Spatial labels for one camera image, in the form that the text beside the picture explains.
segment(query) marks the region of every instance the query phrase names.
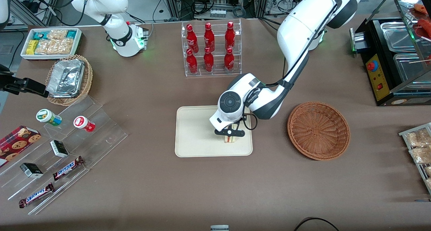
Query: red button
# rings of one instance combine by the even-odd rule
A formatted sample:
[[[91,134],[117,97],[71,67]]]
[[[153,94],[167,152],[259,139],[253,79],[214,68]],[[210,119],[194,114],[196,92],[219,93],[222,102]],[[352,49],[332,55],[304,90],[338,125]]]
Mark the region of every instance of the red button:
[[[375,67],[376,67],[376,65],[374,64],[374,62],[371,62],[371,63],[367,64],[367,69],[369,71],[372,71]]]

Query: red cookie box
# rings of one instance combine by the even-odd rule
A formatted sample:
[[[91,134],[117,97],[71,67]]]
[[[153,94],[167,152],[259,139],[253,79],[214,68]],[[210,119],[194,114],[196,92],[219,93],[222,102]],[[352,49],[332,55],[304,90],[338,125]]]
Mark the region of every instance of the red cookie box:
[[[38,131],[26,126],[19,126],[12,133],[0,139],[0,167],[11,161],[41,137]]]

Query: acrylic display shelf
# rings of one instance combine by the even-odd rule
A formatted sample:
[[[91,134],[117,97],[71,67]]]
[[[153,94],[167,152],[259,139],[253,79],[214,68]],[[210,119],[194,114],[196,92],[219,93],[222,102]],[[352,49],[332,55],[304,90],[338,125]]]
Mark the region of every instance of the acrylic display shelf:
[[[1,188],[8,196],[8,200],[16,203],[16,208],[19,208],[18,203],[21,199],[36,193],[50,182],[53,183],[55,192],[46,194],[23,208],[29,215],[39,213],[127,137],[123,129],[103,111],[102,106],[89,96],[72,104],[58,115],[63,119],[59,126],[44,125],[39,130],[42,138],[38,142],[0,168]],[[77,116],[85,116],[94,122],[96,125],[94,131],[88,133],[75,128],[73,120]],[[68,157],[60,158],[54,155],[49,144],[54,139],[63,142],[69,152]],[[54,181],[52,174],[78,156],[81,156],[85,163],[60,180]],[[39,179],[27,177],[20,169],[20,165],[25,162],[36,164],[43,172],[43,176]]]
[[[234,31],[235,31],[235,46],[233,48],[232,54],[235,57],[234,60],[234,69],[232,73],[226,73],[225,72],[225,55],[226,55],[226,48],[225,48],[225,33],[228,26],[228,22],[232,21],[234,23]],[[187,61],[186,61],[186,50],[188,49],[187,44],[187,30],[186,25],[191,24],[193,26],[193,31],[196,33],[197,36],[197,44],[199,46],[199,52],[195,53],[194,56],[197,59],[197,74],[191,74]],[[182,41],[182,47],[183,47],[183,58],[184,58],[184,69],[186,76],[222,76],[222,75],[235,75],[235,74],[241,74],[242,73],[242,49],[241,49],[241,20],[214,20],[211,21],[211,28],[214,32],[214,38],[215,38],[215,50],[212,52],[214,56],[214,70],[212,73],[209,73],[205,70],[205,63],[203,61],[203,56],[205,55],[205,42],[203,39],[203,36],[205,34],[205,25],[202,24],[200,21],[190,21],[190,22],[183,22],[181,25],[181,41]]]

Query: yellow control panel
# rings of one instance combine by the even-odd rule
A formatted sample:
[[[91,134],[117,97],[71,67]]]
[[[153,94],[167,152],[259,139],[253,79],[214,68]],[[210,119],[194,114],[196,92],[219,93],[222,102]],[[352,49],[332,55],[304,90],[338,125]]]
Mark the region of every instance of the yellow control panel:
[[[365,66],[367,67],[368,76],[370,76],[374,95],[379,101],[389,95],[390,91],[377,54],[374,55]]]

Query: cookie box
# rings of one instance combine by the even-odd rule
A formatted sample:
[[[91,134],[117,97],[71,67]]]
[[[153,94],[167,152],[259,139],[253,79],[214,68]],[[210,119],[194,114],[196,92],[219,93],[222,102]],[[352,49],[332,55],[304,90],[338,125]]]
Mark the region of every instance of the cookie box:
[[[0,167],[11,161],[41,137],[38,131],[19,126],[12,133],[0,139]]]
[[[46,31],[50,31],[50,30],[76,31],[75,38],[73,40],[72,49],[70,50],[70,53],[69,54],[57,54],[57,55],[32,55],[32,54],[27,54],[26,50],[27,50],[28,44],[30,43],[30,41],[32,41],[34,39],[34,35],[36,33],[46,32]],[[31,29],[28,32],[28,36],[27,36],[26,42],[24,43],[23,49],[21,50],[21,57],[23,59],[27,59],[29,61],[34,61],[34,60],[55,60],[55,59],[65,58],[67,56],[73,56],[73,55],[75,55],[75,53],[76,53],[76,51],[78,49],[81,35],[82,35],[81,30],[78,29],[78,28],[76,28],[76,27],[50,27],[50,28]]]

